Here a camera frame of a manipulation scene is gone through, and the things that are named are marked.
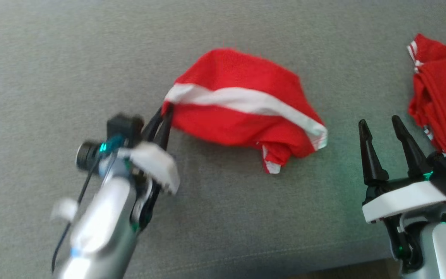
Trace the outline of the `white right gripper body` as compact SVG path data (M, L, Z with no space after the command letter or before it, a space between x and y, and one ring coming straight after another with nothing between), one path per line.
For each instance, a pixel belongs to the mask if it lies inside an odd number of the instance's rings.
M446 204L446 194L430 181L410 183L409 179L393 182L373 180L368 182L362 212L366 223L371 224L441 203Z

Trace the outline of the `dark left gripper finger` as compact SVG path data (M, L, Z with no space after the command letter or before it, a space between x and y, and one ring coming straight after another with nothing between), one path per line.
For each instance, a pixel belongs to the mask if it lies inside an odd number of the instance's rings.
M163 131L159 132L162 123L163 115L162 107L160 107L155 115L149 120L148 124L143 128L142 140L148 142L164 142Z
M172 110L166 111L166 113L161 117L161 123L156 133L156 144L165 151L168 148L168 141L172 126L172 115Z

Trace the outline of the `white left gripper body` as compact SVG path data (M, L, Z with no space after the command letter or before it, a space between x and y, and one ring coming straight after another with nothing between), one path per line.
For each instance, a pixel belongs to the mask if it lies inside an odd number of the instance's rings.
M180 186L177 164L159 145L142 141L134 148L119 148L118 157L129 159L138 169L152 177L163 191L177 193Z

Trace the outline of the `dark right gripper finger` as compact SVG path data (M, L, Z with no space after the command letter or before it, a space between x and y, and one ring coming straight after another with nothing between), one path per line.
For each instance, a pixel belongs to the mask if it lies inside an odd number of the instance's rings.
M373 136L366 120L361 119L358 122L358 131L364 184L370 186L378 182L388 181L389 174L382 168L379 162L379 158L372 144Z
M429 166L418 143L414 140L399 116L393 115L391 121L395 135L402 144L404 150L408 166L408 177L411 179L426 177L427 174L432 172L432 167Z

